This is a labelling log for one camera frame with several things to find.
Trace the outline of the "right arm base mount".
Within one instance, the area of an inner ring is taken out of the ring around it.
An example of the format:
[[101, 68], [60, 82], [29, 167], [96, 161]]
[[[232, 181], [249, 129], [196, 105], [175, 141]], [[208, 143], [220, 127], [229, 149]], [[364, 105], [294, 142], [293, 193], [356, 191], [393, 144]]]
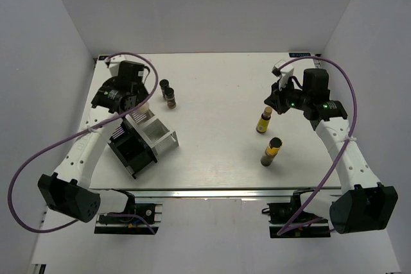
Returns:
[[294, 215], [302, 205], [301, 194], [311, 193], [313, 189], [297, 190], [292, 193], [288, 201], [268, 203], [261, 210], [262, 215], [268, 216], [268, 225], [271, 239], [307, 239], [307, 238], [329, 238], [331, 231], [326, 219], [307, 212], [301, 212], [290, 227], [302, 224], [282, 235], [278, 231], [284, 227], [286, 222]]

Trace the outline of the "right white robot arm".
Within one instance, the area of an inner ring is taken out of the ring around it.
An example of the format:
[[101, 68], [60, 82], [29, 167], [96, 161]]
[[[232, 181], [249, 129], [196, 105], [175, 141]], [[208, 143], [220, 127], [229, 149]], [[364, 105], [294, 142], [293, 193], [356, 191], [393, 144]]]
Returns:
[[293, 82], [293, 69], [274, 69], [273, 74], [278, 80], [265, 104], [278, 114], [291, 108], [303, 112], [325, 145], [341, 186], [339, 197], [320, 188], [300, 193], [300, 200], [290, 205], [289, 221], [303, 222], [313, 214], [328, 220], [339, 234], [385, 229], [398, 194], [393, 186], [381, 183], [364, 159], [345, 108], [330, 98], [327, 71], [304, 70], [301, 85]]

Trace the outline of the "yellow label brown bottle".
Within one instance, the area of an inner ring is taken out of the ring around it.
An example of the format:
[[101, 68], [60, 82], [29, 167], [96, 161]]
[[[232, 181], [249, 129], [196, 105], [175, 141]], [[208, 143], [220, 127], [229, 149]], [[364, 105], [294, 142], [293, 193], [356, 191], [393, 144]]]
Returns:
[[261, 114], [261, 117], [259, 118], [259, 121], [256, 125], [256, 131], [258, 133], [265, 133], [268, 129], [268, 125], [271, 119], [272, 115], [272, 108], [271, 107], [265, 107], [263, 113]]

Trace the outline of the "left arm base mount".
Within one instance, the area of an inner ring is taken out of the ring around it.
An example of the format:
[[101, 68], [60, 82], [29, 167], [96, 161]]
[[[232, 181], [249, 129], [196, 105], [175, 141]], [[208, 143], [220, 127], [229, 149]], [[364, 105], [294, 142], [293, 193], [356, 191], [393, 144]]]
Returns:
[[163, 202], [137, 198], [125, 192], [128, 201], [123, 212], [98, 214], [95, 234], [105, 235], [155, 235], [162, 221]]

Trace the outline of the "white bottle yellow lid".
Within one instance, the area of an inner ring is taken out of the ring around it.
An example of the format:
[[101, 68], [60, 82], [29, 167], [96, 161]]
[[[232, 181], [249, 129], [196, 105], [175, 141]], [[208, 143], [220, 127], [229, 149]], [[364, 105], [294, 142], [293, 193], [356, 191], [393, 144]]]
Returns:
[[140, 108], [137, 109], [137, 112], [140, 114], [145, 114], [147, 113], [147, 111], [149, 111], [150, 106], [149, 103], [145, 103], [144, 105], [142, 105]]

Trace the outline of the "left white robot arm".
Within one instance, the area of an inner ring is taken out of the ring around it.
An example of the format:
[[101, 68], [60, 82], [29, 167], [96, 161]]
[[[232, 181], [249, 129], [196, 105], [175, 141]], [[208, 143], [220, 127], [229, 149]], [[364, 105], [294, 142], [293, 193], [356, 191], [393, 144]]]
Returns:
[[109, 69], [110, 78], [97, 90], [85, 120], [83, 137], [75, 140], [65, 159], [53, 174], [42, 175], [39, 190], [49, 209], [84, 223], [95, 215], [113, 212], [122, 222], [132, 220], [136, 206], [125, 191], [92, 191], [94, 169], [114, 131], [122, 123], [117, 119], [101, 128], [95, 125], [132, 110], [148, 95], [143, 85], [144, 64], [122, 60]]

